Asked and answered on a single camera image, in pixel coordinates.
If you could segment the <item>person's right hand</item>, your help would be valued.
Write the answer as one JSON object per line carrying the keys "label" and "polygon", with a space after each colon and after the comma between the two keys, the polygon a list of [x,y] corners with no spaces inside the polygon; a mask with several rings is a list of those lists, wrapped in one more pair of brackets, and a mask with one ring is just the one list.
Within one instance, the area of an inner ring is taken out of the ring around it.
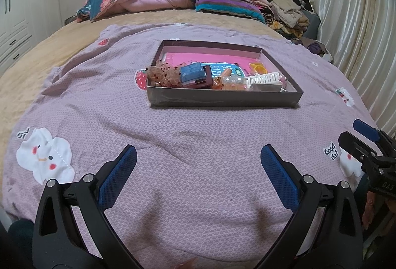
{"label": "person's right hand", "polygon": [[[368,229],[369,225],[372,223],[374,218],[374,202],[376,199],[376,194],[374,192],[367,192],[367,201],[365,205],[365,210],[362,215],[362,226],[364,229]],[[395,200],[385,199],[388,209],[395,213]]]}

